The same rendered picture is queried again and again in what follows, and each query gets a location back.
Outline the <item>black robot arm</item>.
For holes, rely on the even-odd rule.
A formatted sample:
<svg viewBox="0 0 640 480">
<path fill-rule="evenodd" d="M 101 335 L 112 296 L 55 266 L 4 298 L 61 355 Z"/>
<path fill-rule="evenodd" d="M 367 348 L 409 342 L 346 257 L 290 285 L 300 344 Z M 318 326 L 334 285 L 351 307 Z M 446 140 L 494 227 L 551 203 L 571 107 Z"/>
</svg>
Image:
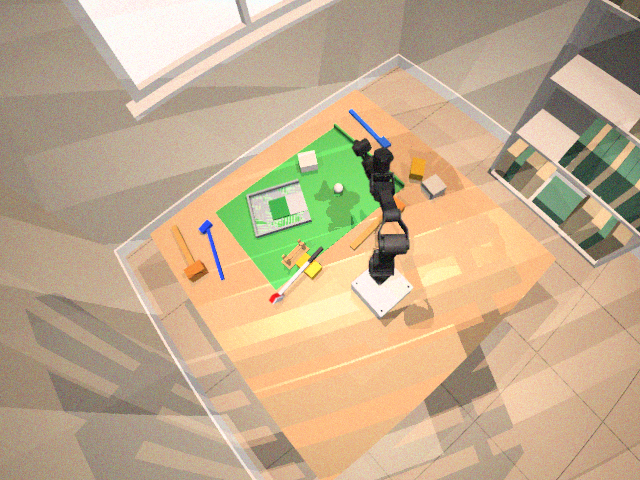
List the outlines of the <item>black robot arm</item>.
<svg viewBox="0 0 640 480">
<path fill-rule="evenodd" d="M 378 286 L 394 277 L 395 256 L 405 255 L 410 250 L 409 228 L 402 220 L 401 209 L 395 203 L 395 173 L 389 172 L 394 157 L 387 147 L 374 151 L 373 169 L 370 171 L 370 193 L 379 202 L 382 225 L 378 231 L 379 249 L 373 251 L 369 260 L 369 276 Z M 392 179 L 392 182 L 390 182 Z M 404 234 L 382 234 L 384 222 L 398 222 Z M 379 285 L 380 284 L 380 285 Z"/>
</svg>

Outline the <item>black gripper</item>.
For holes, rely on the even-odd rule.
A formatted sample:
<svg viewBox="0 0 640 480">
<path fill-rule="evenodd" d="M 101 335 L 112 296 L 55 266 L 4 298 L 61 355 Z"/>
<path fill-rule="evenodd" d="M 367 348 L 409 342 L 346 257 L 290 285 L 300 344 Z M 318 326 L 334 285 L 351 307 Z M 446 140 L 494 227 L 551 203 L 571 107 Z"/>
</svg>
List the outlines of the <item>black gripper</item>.
<svg viewBox="0 0 640 480">
<path fill-rule="evenodd" d="M 363 138 L 362 140 L 354 140 L 352 145 L 352 150 L 356 156 L 361 156 L 362 158 L 362 166 L 364 169 L 364 173 L 369 181 L 370 176 L 369 173 L 373 169 L 373 156 L 368 156 L 367 153 L 371 151 L 372 146 L 368 138 Z M 363 155 L 364 154 L 364 155 Z"/>
</svg>

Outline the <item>green flat mat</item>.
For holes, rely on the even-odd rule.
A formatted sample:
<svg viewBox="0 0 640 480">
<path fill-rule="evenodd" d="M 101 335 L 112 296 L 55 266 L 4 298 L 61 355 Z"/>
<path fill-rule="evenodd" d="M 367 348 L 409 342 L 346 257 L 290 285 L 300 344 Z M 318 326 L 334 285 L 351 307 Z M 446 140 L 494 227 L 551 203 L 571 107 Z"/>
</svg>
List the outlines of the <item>green flat mat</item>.
<svg viewBox="0 0 640 480">
<path fill-rule="evenodd" d="M 310 257 L 320 246 L 321 255 L 379 208 L 370 193 L 362 158 L 355 155 L 352 145 L 333 128 L 297 152 L 314 150 L 318 170 L 301 173 L 295 153 L 215 212 L 275 291 L 299 270 L 296 264 L 289 270 L 282 263 L 282 256 L 298 245 L 298 239 L 310 249 Z M 246 195 L 294 179 L 299 180 L 312 222 L 256 238 Z M 343 185 L 342 192 L 334 191 L 336 183 Z"/>
</svg>

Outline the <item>red golf putter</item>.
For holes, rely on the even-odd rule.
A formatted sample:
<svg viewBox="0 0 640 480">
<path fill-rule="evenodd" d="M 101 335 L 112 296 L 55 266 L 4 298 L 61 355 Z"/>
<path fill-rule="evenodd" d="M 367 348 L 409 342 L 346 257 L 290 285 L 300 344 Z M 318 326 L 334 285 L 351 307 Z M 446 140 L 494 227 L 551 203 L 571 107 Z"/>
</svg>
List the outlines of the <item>red golf putter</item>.
<svg viewBox="0 0 640 480">
<path fill-rule="evenodd" d="M 270 301 L 275 304 L 283 299 L 285 296 L 283 293 L 292 285 L 292 283 L 301 275 L 301 273 L 311 264 L 311 262 L 321 253 L 323 248 L 320 246 L 316 252 L 306 261 L 306 263 L 295 273 L 295 275 L 285 284 L 285 286 L 278 292 L 272 294 Z"/>
</svg>

